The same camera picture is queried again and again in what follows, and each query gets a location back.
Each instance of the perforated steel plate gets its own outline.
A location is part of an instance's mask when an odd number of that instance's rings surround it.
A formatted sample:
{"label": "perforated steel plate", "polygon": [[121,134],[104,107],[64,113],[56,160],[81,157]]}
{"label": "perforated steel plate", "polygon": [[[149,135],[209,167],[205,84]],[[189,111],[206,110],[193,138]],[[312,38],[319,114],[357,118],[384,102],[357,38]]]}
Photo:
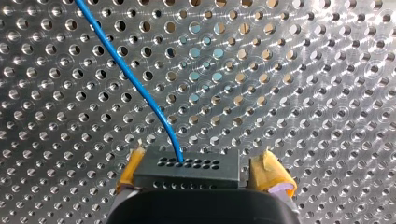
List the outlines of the perforated steel plate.
{"label": "perforated steel plate", "polygon": [[[88,3],[186,151],[269,146],[303,223],[396,222],[394,1]],[[73,0],[1,0],[0,71],[4,223],[105,223],[129,148],[172,150]]]}

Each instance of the black component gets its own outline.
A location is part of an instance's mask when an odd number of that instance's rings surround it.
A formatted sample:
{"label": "black component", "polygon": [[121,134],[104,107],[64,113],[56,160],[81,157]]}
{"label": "black component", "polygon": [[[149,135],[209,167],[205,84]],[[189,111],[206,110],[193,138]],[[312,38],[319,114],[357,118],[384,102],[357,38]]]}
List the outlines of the black component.
{"label": "black component", "polygon": [[154,190],[121,203],[107,224],[298,224],[273,196],[252,190]]}
{"label": "black component", "polygon": [[134,172],[134,186],[143,189],[237,189],[239,153],[185,152],[179,163],[175,153],[149,147]]}

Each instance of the blue cable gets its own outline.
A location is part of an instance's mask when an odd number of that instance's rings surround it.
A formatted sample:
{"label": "blue cable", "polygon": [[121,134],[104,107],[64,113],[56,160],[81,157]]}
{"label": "blue cable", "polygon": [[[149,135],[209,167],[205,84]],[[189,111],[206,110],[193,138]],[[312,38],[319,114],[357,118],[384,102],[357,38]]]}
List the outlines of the blue cable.
{"label": "blue cable", "polygon": [[84,0],[75,0],[79,9],[84,14],[87,21],[92,25],[94,31],[96,32],[99,39],[102,41],[102,44],[105,46],[107,51],[110,53],[111,57],[113,57],[114,61],[116,61],[117,65],[122,70],[123,74],[129,78],[129,80],[134,84],[137,91],[146,99],[148,105],[157,115],[160,122],[163,124],[166,132],[171,139],[173,147],[175,149],[176,157],[179,162],[183,162],[183,153],[180,150],[180,144],[177,141],[177,137],[175,132],[173,131],[171,125],[166,121],[166,116],[161,111],[160,107],[155,103],[154,99],[151,97],[149,92],[143,87],[142,83],[136,78],[131,69],[129,69],[128,65],[125,61],[119,56],[117,51],[114,49],[113,45],[107,40],[105,32],[99,26],[96,21],[96,18],[91,14],[90,9],[85,5]]}

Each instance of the black terminal block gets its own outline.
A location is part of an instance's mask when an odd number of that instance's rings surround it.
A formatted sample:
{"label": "black terminal block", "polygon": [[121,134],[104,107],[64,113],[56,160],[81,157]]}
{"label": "black terminal block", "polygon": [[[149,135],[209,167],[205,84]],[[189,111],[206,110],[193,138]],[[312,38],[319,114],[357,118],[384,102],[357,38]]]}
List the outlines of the black terminal block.
{"label": "black terminal block", "polygon": [[184,162],[175,153],[149,147],[134,172],[134,186],[143,189],[237,189],[239,153],[226,155],[184,152]]}

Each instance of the metal surface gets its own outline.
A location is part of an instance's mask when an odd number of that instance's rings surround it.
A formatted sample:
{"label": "metal surface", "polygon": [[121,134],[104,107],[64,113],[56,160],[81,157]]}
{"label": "metal surface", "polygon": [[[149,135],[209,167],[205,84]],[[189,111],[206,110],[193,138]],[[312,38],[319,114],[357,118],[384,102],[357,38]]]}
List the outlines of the metal surface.
{"label": "metal surface", "polygon": [[[394,1],[89,2],[186,151],[246,177],[268,145],[304,223],[396,222]],[[0,1],[1,221],[105,223],[128,149],[172,150],[99,45],[72,0]]]}
{"label": "metal surface", "polygon": [[237,189],[239,154],[184,153],[179,163],[175,153],[149,147],[134,172],[134,185],[145,189]]}

